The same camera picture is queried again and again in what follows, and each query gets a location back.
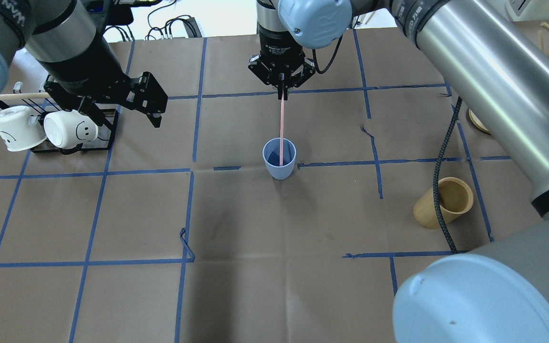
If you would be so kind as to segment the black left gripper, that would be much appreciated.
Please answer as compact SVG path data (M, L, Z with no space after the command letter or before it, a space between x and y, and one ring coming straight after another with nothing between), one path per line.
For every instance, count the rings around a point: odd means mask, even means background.
M130 78L96 30L53 29L36 36L36 59L48 72L44 89L65 109L76 109L98 127L113 129L97 106L118 104L146 115L159 128L168 95L148 71Z

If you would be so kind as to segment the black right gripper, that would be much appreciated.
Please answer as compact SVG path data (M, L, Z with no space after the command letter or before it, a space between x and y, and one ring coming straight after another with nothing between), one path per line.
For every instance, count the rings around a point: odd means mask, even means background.
M312 59L288 32L257 27L259 54L251 57L248 69L262 84L272 86L277 98L288 100L288 92L298 88L316 74Z

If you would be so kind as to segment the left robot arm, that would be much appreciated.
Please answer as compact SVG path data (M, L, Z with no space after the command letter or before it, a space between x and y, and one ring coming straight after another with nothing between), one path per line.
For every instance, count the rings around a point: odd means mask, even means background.
M18 50L25 48L49 74L44 89L64 111L109 125L99 104L144 113L158 128L168 96L150 72L129 77L105 41L112 0L100 12L84 0L0 0L0 94Z

